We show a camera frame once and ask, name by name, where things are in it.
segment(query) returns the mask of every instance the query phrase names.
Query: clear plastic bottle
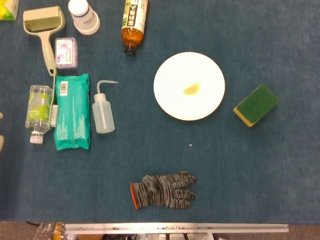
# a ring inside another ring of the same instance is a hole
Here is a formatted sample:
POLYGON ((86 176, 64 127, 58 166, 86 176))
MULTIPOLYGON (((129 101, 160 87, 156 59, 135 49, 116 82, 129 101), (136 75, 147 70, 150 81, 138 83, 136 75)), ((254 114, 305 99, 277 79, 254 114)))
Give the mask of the clear plastic bottle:
POLYGON ((53 90, 49 86, 32 85, 25 127, 31 131, 30 143, 42 144, 44 134, 50 129, 49 115, 53 90))
POLYGON ((110 102, 107 101, 104 93, 100 93, 101 83, 117 84, 118 82, 100 80, 96 85, 97 94, 94 95, 94 104, 92 105, 95 129, 98 134, 107 134, 115 130, 115 122, 110 102))

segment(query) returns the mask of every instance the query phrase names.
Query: yellow packaging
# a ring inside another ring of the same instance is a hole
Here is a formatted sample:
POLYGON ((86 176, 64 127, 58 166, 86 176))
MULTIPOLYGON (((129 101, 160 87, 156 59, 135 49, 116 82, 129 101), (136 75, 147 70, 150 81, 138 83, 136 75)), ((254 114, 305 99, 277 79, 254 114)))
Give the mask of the yellow packaging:
POLYGON ((20 0, 0 0, 0 20, 15 21, 20 0))

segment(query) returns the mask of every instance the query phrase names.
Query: food stain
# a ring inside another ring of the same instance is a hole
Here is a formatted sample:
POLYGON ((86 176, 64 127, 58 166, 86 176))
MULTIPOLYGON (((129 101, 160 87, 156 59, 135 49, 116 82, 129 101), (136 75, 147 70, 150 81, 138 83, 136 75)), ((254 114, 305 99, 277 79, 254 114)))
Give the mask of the food stain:
POLYGON ((200 89, 200 84, 199 83, 195 83, 191 86, 189 86, 188 88, 186 88, 183 93, 185 95, 194 95, 194 94, 197 94, 198 91, 200 89))

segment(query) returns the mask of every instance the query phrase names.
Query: bottle cap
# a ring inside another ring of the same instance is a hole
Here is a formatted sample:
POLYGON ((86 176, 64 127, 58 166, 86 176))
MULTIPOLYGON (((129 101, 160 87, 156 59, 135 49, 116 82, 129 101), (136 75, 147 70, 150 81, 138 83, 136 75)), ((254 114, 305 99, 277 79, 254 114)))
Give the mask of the bottle cap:
POLYGON ((32 144, 42 144, 44 142, 44 136, 39 135, 37 131, 33 131, 30 137, 30 143, 32 144))
POLYGON ((125 46, 125 53, 129 55, 133 55, 136 52, 136 48, 132 45, 125 46))
POLYGON ((71 14, 81 16, 88 10, 89 4, 87 0, 70 0, 68 8, 71 14))
POLYGON ((104 93, 97 93, 94 95, 94 102, 95 103, 102 103, 105 102, 106 100, 106 95, 104 93))

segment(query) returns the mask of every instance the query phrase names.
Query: floor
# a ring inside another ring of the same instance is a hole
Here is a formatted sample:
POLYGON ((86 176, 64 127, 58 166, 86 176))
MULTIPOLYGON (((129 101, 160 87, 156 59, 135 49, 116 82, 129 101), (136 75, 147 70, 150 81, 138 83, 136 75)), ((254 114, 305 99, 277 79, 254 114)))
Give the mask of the floor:
MULTIPOLYGON (((33 240, 37 227, 25 222, 0 222, 0 240, 33 240)), ((220 234, 226 240, 319 240, 320 225, 290 225, 289 233, 220 234)))

